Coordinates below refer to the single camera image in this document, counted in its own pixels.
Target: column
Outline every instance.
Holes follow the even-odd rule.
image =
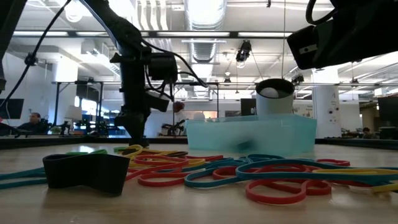
[[[338,83],[337,68],[313,70],[312,80],[314,83]],[[341,137],[338,86],[315,86],[312,95],[317,138]]]
[[[63,57],[61,61],[54,63],[52,67],[53,82],[74,82],[78,77],[78,64],[73,60]],[[57,124],[63,124],[65,115],[70,105],[75,104],[76,85],[71,84],[64,88],[66,84],[60,86],[62,90],[59,94]],[[57,85],[51,87],[51,98],[49,105],[49,122],[54,122],[55,117],[55,98]]]

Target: plastic container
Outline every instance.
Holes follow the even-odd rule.
[[[294,156],[313,152],[317,121],[295,114],[186,121],[190,149]]]

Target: black silicone piece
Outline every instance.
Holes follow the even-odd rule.
[[[121,195],[130,159],[108,154],[55,154],[43,158],[50,189],[88,186]]]

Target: wooden table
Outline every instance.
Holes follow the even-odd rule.
[[[0,173],[42,166],[49,154],[92,151],[121,146],[87,144],[0,151]],[[185,145],[151,145],[152,149],[186,150]],[[398,166],[398,152],[317,145],[316,158],[344,159],[356,167]],[[289,206],[255,203],[244,195],[245,183],[215,189],[184,186],[155,189],[136,180],[124,186],[121,197],[74,187],[49,190],[46,185],[0,190],[0,223],[397,223],[398,195],[372,195],[334,187],[332,195],[307,197]],[[259,188],[264,194],[281,194]]]

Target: white ball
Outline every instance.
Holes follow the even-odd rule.
[[[278,98],[278,91],[274,88],[267,87],[260,91],[260,95],[268,97],[268,98]]]

